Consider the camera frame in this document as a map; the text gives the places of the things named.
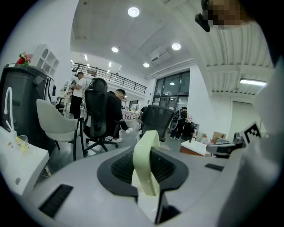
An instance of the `railing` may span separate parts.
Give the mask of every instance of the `railing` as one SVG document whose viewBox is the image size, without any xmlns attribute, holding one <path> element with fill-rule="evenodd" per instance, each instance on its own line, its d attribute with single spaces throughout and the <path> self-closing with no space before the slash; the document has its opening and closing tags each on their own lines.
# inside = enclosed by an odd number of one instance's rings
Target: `railing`
<svg viewBox="0 0 284 227">
<path fill-rule="evenodd" d="M 127 88 L 131 88 L 133 90 L 136 90 L 141 93 L 145 93 L 146 87 L 138 84 L 132 80 L 126 79 L 122 76 L 118 76 L 116 74 L 113 74 L 111 72 L 107 72 L 105 70 L 92 67 L 92 66 L 86 66 L 80 63 L 71 63 L 71 69 L 73 72 L 83 72 L 84 74 L 87 74 L 89 76 L 99 77 L 104 80 L 108 80 L 117 84 L 120 84 L 122 86 L 125 86 Z"/>
</svg>

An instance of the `black office chair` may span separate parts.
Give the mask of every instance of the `black office chair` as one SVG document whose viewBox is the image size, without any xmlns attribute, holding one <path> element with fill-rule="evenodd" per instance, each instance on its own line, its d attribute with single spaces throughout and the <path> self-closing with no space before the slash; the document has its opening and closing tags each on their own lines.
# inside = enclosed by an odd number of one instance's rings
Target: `black office chair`
<svg viewBox="0 0 284 227">
<path fill-rule="evenodd" d="M 156 130 L 159 134 L 159 139 L 161 142 L 166 141 L 166 131 L 169 127 L 175 112 L 171 109 L 148 105 L 147 111 L 143 114 L 142 119 L 142 136 L 146 131 Z"/>
<path fill-rule="evenodd" d="M 112 140 L 105 139 L 109 136 L 106 124 L 106 109 L 107 109 L 107 83 L 101 78 L 94 78 L 89 87 L 85 91 L 85 103 L 87 118 L 84 121 L 84 133 L 88 139 L 86 142 L 94 141 L 95 143 L 86 149 L 84 149 L 84 155 L 87 155 L 87 151 L 97 145 L 101 145 L 105 151 L 108 151 L 105 144 L 114 144 L 118 147 L 117 143 Z M 120 122 L 115 121 L 116 128 L 114 135 L 119 130 Z"/>
</svg>

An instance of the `shelf unit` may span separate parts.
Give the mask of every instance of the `shelf unit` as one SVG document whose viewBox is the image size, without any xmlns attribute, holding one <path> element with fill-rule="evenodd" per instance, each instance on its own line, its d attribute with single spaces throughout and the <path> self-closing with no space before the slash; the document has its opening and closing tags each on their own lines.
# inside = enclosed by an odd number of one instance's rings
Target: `shelf unit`
<svg viewBox="0 0 284 227">
<path fill-rule="evenodd" d="M 59 61 L 46 44 L 41 44 L 37 47 L 30 65 L 41 68 L 54 77 Z"/>
</svg>

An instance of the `white chair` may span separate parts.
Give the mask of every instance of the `white chair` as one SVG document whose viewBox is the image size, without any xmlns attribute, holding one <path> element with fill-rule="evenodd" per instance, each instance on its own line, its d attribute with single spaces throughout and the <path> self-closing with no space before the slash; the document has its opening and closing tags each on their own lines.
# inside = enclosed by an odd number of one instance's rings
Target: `white chair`
<svg viewBox="0 0 284 227">
<path fill-rule="evenodd" d="M 68 119 L 60 114 L 60 112 L 50 103 L 45 100 L 38 99 L 36 101 L 37 115 L 39 117 L 40 127 L 45 131 L 45 134 L 55 140 L 55 143 L 60 150 L 57 141 L 71 142 L 73 141 L 73 159 L 76 160 L 76 140 L 81 137 L 82 150 L 83 144 L 83 118 Z"/>
</svg>

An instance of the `box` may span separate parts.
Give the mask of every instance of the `box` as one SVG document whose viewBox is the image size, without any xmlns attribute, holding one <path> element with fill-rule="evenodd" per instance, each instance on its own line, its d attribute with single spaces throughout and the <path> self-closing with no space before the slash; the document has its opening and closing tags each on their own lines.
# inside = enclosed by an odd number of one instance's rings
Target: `box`
<svg viewBox="0 0 284 227">
<path fill-rule="evenodd" d="M 219 133 L 219 132 L 214 132 L 213 133 L 213 137 L 212 137 L 212 140 L 214 141 L 214 144 L 216 143 L 218 138 L 225 139 L 226 138 L 226 134 Z"/>
</svg>

